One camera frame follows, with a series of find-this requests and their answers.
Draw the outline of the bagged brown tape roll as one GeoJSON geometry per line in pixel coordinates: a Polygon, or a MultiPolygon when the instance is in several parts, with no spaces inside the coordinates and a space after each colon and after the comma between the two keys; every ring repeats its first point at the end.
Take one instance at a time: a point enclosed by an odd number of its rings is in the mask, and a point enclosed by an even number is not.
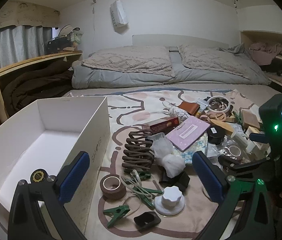
{"type": "Polygon", "coordinates": [[[225,144],[218,148],[219,155],[229,157],[240,164],[246,164],[250,162],[250,159],[245,152],[245,149],[238,144],[225,144]]]}

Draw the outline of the black gold round tin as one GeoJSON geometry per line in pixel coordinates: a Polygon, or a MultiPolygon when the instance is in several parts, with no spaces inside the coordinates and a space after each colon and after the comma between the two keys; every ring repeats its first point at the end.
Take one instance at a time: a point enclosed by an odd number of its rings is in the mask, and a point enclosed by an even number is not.
{"type": "Polygon", "coordinates": [[[35,170],[30,176],[31,183],[40,183],[45,181],[47,178],[47,172],[44,169],[37,169],[35,170]]]}

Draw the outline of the brown soap box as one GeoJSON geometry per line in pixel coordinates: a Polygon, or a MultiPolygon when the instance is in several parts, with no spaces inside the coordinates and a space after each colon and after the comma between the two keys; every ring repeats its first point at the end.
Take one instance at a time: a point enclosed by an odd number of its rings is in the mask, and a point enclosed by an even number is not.
{"type": "Polygon", "coordinates": [[[247,110],[242,110],[241,113],[242,126],[244,128],[254,127],[259,129],[260,125],[257,116],[247,110]]]}

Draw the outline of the white bowl of clips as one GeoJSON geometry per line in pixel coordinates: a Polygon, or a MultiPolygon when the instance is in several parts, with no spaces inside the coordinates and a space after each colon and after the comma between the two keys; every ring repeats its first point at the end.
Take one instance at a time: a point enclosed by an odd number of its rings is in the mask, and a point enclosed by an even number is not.
{"type": "Polygon", "coordinates": [[[211,112],[226,113],[230,110],[230,102],[224,96],[212,96],[208,99],[208,110],[211,112]]]}

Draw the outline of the white suction knob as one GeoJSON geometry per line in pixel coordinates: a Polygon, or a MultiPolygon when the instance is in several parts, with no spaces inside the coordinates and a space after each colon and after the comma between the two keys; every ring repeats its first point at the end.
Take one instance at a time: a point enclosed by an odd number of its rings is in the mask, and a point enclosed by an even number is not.
{"type": "Polygon", "coordinates": [[[176,216],[185,208],[185,197],[177,186],[166,187],[154,198],[155,210],[164,216],[176,216]]]}

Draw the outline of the pink clothes pile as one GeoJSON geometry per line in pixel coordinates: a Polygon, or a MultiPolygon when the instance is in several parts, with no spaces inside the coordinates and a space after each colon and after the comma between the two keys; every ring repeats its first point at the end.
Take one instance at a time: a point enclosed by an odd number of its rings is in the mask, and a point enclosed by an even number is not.
{"type": "Polygon", "coordinates": [[[264,42],[253,43],[248,48],[253,61],[259,66],[271,64],[272,60],[282,52],[282,44],[270,45],[264,42]]]}

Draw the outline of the brown leather pouch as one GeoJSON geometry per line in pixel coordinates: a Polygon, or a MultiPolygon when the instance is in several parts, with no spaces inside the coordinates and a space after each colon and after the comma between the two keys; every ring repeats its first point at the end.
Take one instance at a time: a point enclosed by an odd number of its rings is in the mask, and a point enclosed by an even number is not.
{"type": "Polygon", "coordinates": [[[190,115],[195,116],[198,110],[200,109],[200,106],[198,103],[195,102],[183,101],[180,105],[178,105],[178,108],[185,110],[190,115]]]}

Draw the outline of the patterned pink white blanket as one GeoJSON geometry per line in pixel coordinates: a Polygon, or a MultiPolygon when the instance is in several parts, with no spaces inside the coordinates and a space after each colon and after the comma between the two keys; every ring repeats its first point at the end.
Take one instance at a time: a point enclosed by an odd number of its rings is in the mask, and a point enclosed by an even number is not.
{"type": "Polygon", "coordinates": [[[90,166],[66,209],[87,239],[195,239],[217,208],[204,194],[191,166],[194,152],[208,151],[206,134],[183,152],[166,140],[155,141],[151,177],[143,185],[162,188],[160,167],[182,166],[190,182],[183,211],[162,216],[161,222],[147,232],[139,232],[133,219],[148,207],[131,191],[119,200],[104,198],[100,181],[109,174],[124,175],[123,156],[130,132],[167,117],[170,109],[183,102],[213,96],[225,97],[236,113],[254,115],[268,100],[264,88],[254,86],[250,96],[237,90],[156,90],[41,99],[20,110],[0,126],[0,239],[8,237],[17,183],[29,180],[39,168],[57,174],[80,151],[89,154],[90,166]]]}

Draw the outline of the small black square cup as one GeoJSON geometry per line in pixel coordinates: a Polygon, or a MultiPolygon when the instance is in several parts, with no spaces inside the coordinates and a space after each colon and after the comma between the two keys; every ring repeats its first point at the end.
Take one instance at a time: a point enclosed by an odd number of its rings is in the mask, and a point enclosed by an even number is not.
{"type": "Polygon", "coordinates": [[[161,219],[154,211],[144,212],[133,218],[138,231],[146,231],[157,226],[161,219]]]}

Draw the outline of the white cardboard shoe box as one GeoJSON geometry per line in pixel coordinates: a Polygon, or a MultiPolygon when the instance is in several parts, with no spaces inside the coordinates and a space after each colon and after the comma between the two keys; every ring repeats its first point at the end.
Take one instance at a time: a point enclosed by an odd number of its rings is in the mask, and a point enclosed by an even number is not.
{"type": "Polygon", "coordinates": [[[90,166],[65,205],[85,232],[98,173],[110,135],[107,99],[82,96],[37,100],[0,126],[0,204],[9,211],[17,183],[36,169],[56,175],[87,152],[90,166]]]}

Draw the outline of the green clothespin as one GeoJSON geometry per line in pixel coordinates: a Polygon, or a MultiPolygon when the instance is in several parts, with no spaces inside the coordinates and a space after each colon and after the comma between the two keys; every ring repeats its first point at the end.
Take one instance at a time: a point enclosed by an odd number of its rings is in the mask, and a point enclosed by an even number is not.
{"type": "Polygon", "coordinates": [[[120,205],[111,209],[103,210],[102,213],[111,217],[111,220],[107,223],[107,228],[113,227],[117,221],[121,220],[130,212],[128,205],[120,205]]]}

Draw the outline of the left beige quilted pillow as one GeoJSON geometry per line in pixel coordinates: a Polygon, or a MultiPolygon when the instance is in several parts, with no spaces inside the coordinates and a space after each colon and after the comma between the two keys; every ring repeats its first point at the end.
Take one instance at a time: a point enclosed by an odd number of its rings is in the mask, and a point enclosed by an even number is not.
{"type": "Polygon", "coordinates": [[[144,73],[174,77],[165,46],[125,46],[102,49],[82,61],[85,67],[122,73],[144,73]]]}

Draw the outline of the wooden shelf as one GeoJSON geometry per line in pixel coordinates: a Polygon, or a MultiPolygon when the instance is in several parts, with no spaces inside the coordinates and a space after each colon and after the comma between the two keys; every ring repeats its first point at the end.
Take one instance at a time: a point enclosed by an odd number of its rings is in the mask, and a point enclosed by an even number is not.
{"type": "Polygon", "coordinates": [[[2,96],[2,90],[10,83],[13,79],[22,75],[23,73],[42,69],[46,64],[62,59],[72,63],[80,59],[82,51],[64,51],[56,54],[49,54],[39,56],[24,61],[20,61],[0,69],[0,123],[5,122],[9,115],[5,109],[5,103],[2,96]]]}

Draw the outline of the grey duvet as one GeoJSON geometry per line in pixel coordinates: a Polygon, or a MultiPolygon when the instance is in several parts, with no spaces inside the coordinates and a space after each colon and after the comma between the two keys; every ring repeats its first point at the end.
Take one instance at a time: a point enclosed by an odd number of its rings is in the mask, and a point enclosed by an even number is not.
{"type": "Polygon", "coordinates": [[[200,48],[182,44],[102,49],[72,64],[72,87],[127,88],[174,83],[269,85],[244,46],[200,48]]]}

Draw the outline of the white hanging bag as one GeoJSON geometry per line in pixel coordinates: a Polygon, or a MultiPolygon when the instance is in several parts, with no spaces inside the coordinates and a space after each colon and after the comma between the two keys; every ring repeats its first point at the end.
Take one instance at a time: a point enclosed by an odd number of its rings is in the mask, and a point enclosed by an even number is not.
{"type": "Polygon", "coordinates": [[[121,0],[116,0],[110,5],[110,13],[114,27],[120,28],[128,25],[129,21],[121,0]]]}

